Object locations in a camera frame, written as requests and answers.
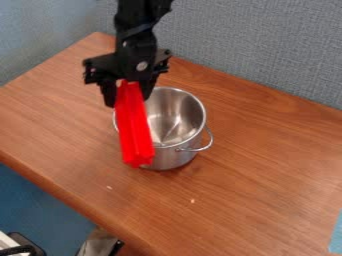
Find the pot handle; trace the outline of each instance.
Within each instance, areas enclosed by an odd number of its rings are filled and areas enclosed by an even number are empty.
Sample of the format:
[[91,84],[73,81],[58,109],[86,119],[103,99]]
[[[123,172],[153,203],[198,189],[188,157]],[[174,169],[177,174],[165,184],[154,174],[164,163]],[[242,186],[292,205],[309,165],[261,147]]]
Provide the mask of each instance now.
[[213,146],[213,143],[214,143],[214,134],[210,130],[210,128],[208,126],[205,126],[205,129],[209,133],[209,136],[210,136],[210,142],[209,142],[209,145],[202,147],[202,148],[178,148],[176,151],[177,152],[201,152],[201,151],[205,151],[208,150],[212,146]]

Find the pot rim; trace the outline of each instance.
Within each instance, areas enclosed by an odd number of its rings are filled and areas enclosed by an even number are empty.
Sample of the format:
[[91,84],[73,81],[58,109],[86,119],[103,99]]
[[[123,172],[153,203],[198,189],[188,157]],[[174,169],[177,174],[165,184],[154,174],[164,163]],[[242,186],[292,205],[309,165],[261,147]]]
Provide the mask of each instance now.
[[[204,120],[202,120],[201,127],[198,128],[198,131],[193,134],[193,136],[190,138],[188,138],[182,142],[178,142],[178,143],[176,143],[173,145],[168,145],[168,146],[157,146],[157,145],[154,145],[154,147],[157,149],[169,149],[169,148],[174,148],[174,147],[182,146],[184,144],[190,142],[202,133],[202,131],[205,129],[205,126],[206,126],[206,123],[208,123],[208,111],[206,111],[206,107],[205,107],[202,101],[200,100],[200,98],[193,93],[190,93],[190,92],[188,92],[188,91],[185,91],[185,90],[182,90],[180,88],[170,87],[170,86],[158,86],[158,87],[154,88],[154,91],[156,90],[158,90],[158,91],[160,90],[173,90],[173,91],[178,91],[178,92],[182,92],[182,93],[188,94],[198,102],[201,110],[204,112]],[[113,113],[113,124],[114,124],[114,128],[115,128],[117,132],[119,133],[119,129],[118,129],[118,125],[117,125],[117,118],[115,118],[115,109],[114,109],[114,113]]]

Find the red object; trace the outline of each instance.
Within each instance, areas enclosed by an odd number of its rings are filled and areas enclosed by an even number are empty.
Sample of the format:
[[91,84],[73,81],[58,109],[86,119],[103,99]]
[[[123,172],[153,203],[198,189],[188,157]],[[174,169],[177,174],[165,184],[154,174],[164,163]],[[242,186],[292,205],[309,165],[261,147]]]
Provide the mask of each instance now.
[[125,163],[134,168],[152,164],[156,156],[139,82],[122,81],[117,91],[117,123]]

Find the wooden table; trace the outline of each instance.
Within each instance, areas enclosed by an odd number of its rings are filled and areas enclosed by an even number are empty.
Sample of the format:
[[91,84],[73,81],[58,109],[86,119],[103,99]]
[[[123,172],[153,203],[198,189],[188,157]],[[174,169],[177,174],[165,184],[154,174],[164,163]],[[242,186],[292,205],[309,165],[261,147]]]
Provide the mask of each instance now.
[[0,161],[127,243],[121,255],[329,255],[342,207],[342,112],[174,58],[216,145],[186,167],[122,163],[111,109],[85,86],[95,33],[0,89]]

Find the stainless steel pot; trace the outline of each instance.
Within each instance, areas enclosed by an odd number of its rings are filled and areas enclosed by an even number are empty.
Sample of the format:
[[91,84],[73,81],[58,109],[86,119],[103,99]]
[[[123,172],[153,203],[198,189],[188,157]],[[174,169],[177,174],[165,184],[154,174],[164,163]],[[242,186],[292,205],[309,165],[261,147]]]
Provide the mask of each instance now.
[[[214,136],[206,126],[206,109],[200,99],[189,92],[157,87],[146,101],[146,111],[156,146],[153,170],[169,170],[188,164],[197,153],[209,149]],[[114,114],[114,126],[118,131]],[[204,129],[210,135],[209,145],[202,147]]]

